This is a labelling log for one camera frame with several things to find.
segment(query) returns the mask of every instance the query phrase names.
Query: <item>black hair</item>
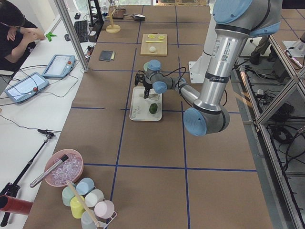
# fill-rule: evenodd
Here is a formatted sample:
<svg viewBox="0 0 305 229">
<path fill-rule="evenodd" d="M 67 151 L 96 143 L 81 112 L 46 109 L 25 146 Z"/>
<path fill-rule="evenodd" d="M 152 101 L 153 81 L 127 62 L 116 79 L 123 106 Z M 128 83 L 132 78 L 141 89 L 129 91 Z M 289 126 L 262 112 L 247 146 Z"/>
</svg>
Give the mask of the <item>black hair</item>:
<svg viewBox="0 0 305 229">
<path fill-rule="evenodd" d="M 25 18 L 14 4 L 0 0 L 0 22 L 12 26 L 22 26 Z"/>
</svg>

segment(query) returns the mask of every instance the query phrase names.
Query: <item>green vegetable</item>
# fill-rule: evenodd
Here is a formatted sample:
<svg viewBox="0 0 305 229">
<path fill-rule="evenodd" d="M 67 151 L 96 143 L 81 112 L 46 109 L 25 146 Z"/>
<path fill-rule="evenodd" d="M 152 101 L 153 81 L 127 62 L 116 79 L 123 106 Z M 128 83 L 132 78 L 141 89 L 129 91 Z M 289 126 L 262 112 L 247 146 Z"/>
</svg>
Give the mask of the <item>green vegetable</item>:
<svg viewBox="0 0 305 229">
<path fill-rule="evenodd" d="M 151 104 L 151 106 L 149 107 L 149 112 L 151 114 L 157 113 L 157 110 L 158 110 L 158 105 L 157 104 Z"/>
</svg>

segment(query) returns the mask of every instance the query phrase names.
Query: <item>black keyboard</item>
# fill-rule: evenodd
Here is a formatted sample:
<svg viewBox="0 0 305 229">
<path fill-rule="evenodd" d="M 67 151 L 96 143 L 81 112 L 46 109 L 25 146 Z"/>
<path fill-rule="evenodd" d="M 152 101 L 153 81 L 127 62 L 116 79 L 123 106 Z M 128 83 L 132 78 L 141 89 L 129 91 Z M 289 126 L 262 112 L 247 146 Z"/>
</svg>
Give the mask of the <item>black keyboard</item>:
<svg viewBox="0 0 305 229">
<path fill-rule="evenodd" d="M 74 23 L 74 28 L 80 43 L 88 41 L 88 22 L 87 21 L 76 21 Z"/>
</svg>

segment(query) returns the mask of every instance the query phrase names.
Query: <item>blue framed tablet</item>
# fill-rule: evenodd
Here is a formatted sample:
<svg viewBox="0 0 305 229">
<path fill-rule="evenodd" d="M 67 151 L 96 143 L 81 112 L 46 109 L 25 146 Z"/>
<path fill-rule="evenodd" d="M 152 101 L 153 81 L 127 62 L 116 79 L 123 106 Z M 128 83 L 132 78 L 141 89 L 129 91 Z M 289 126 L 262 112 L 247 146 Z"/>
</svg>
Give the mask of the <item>blue framed tablet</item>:
<svg viewBox="0 0 305 229">
<path fill-rule="evenodd" d="M 72 70 L 74 63 L 73 55 L 54 55 L 41 75 L 45 78 L 64 78 Z"/>
<path fill-rule="evenodd" d="M 33 95 L 36 91 L 41 91 L 49 85 L 49 81 L 39 73 L 32 73 L 27 78 L 20 80 L 12 87 L 5 89 L 4 92 L 16 103 L 23 102 Z"/>
</svg>

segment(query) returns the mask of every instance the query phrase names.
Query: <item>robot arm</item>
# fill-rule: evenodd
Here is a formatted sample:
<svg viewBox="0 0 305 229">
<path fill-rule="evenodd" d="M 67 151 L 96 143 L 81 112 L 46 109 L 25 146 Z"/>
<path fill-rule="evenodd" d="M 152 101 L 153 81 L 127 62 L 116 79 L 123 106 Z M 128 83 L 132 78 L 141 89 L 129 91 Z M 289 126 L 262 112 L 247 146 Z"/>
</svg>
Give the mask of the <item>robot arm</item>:
<svg viewBox="0 0 305 229">
<path fill-rule="evenodd" d="M 176 90 L 193 105 L 185 111 L 186 129 L 196 136 L 224 130 L 230 121 L 228 112 L 220 105 L 234 62 L 249 37 L 275 33 L 280 25 L 282 0 L 217 0 L 213 16 L 217 38 L 201 92 L 184 80 L 163 77 L 161 63 L 152 60 L 142 79 L 145 94 L 154 88 L 157 93 Z"/>
</svg>

